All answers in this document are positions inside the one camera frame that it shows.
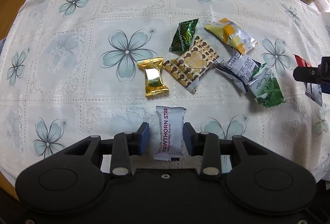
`screw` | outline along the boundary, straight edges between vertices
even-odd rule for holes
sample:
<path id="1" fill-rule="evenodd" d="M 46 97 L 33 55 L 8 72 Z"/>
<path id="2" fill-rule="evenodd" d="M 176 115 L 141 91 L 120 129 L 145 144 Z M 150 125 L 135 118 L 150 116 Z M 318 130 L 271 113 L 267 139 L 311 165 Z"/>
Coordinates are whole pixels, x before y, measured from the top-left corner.
<path id="1" fill-rule="evenodd" d="M 164 178 L 164 179 L 169 179 L 171 176 L 169 175 L 169 174 L 163 174 L 162 175 L 162 178 Z"/>
<path id="2" fill-rule="evenodd" d="M 217 175 L 220 171 L 216 167 L 206 167 L 203 169 L 203 174 L 205 175 Z"/>
<path id="3" fill-rule="evenodd" d="M 112 170 L 112 173 L 117 176 L 123 176 L 128 174 L 128 169 L 125 167 L 116 167 Z"/>

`heart-shaped label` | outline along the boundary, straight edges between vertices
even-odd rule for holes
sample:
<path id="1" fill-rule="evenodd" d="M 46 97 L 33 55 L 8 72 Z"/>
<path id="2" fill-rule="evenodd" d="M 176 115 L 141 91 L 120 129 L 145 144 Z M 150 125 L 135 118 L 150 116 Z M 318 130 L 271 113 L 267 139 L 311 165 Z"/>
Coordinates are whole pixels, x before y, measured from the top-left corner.
<path id="1" fill-rule="evenodd" d="M 184 59 L 184 65 L 189 68 L 203 68 L 203 55 L 199 51 L 193 51 L 190 57 Z"/>

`tablecloth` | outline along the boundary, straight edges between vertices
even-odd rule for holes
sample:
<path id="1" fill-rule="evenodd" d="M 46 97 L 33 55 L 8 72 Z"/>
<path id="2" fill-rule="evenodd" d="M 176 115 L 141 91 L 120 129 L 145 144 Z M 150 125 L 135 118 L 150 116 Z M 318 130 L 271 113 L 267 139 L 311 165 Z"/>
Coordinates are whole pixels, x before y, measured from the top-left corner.
<path id="1" fill-rule="evenodd" d="M 188 92 L 165 69 L 167 95 L 145 97 L 136 60 L 169 52 L 179 22 L 199 18 L 196 34 L 219 55 L 234 55 L 204 25 L 228 18 L 258 45 L 248 54 L 271 67 L 286 102 L 265 108 L 216 69 Z M 296 82 L 294 54 L 313 66 L 329 55 L 330 18 L 299 0 L 26 0 L 0 57 L 0 171 L 14 184 L 33 163 L 92 134 L 113 138 L 150 124 L 144 156 L 133 169 L 199 167 L 200 158 L 155 161 L 160 143 L 156 105 L 186 108 L 184 121 L 222 139 L 243 135 L 329 178 L 329 96 L 323 106 Z M 102 170 L 109 170 L 109 156 Z M 223 171 L 231 165 L 222 157 Z"/>

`brown patterned candy wrapper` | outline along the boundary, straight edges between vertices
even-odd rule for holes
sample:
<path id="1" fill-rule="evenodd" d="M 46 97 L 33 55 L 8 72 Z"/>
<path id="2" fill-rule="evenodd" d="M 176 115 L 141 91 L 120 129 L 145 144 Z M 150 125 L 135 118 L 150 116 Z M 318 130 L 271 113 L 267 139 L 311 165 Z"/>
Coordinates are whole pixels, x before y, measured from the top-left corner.
<path id="1" fill-rule="evenodd" d="M 196 36 L 189 51 L 177 59 L 166 61 L 163 65 L 189 92 L 194 93 L 199 85 L 199 79 L 218 58 L 217 52 L 206 41 Z"/>

